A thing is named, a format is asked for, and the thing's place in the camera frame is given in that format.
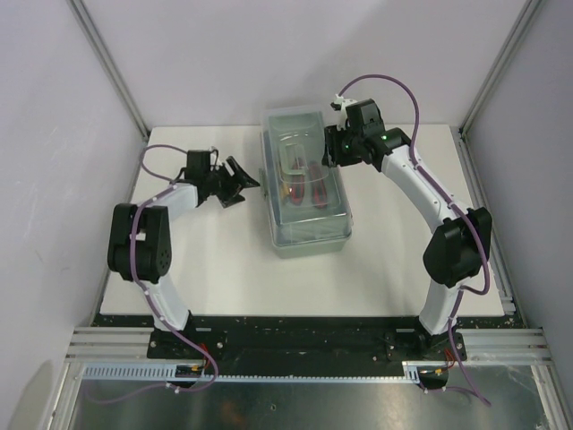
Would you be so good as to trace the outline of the red and black pliers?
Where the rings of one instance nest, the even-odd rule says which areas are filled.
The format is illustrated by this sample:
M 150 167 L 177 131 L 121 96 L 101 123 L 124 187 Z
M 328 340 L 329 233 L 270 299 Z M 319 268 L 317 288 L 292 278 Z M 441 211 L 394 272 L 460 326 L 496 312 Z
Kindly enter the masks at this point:
M 310 189 L 309 198 L 311 205 L 318 210 L 326 210 L 328 207 L 328 192 L 322 174 L 322 165 L 317 161 L 306 162 L 301 157 L 295 157 L 291 165 L 291 172 L 283 175 L 282 181 L 288 184 L 290 196 L 283 200 L 294 206 L 302 206 L 305 199 L 306 189 Z

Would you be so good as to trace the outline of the green plastic tool box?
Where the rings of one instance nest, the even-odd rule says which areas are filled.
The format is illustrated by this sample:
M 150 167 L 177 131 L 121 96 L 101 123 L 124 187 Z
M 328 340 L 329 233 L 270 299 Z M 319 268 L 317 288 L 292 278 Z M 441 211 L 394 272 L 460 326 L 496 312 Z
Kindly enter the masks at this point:
M 271 243 L 283 258 L 338 252 L 352 236 L 352 212 L 339 170 L 321 164 L 322 112 L 269 109 L 261 118 L 260 170 Z

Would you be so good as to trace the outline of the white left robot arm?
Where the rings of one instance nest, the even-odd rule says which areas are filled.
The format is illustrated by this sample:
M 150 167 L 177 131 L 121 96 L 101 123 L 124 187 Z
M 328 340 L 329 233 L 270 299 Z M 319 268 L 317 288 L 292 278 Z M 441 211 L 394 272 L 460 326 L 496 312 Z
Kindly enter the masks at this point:
M 245 200 L 243 190 L 260 185 L 234 157 L 220 161 L 216 148 L 184 154 L 185 165 L 175 177 L 159 176 L 167 182 L 164 190 L 138 204 L 114 207 L 107 247 L 108 269 L 138 286 L 154 326 L 170 331 L 167 348 L 180 358 L 196 351 L 198 337 L 186 329 L 192 314 L 169 276 L 171 223 L 198 209 L 211 196 L 226 209 Z

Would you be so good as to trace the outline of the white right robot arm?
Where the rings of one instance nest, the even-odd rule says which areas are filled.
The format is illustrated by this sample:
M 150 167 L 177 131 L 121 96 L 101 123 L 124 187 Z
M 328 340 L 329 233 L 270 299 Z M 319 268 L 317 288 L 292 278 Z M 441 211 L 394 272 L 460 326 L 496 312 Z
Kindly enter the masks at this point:
M 387 128 L 373 99 L 335 96 L 337 125 L 325 128 L 322 163 L 346 167 L 364 163 L 394 183 L 420 212 L 432 237 L 423 253 L 430 286 L 413 337 L 415 353 L 434 359 L 445 349 L 443 333 L 453 329 L 464 292 L 485 296 L 491 289 L 492 215 L 484 207 L 463 208 L 423 163 L 416 134 Z

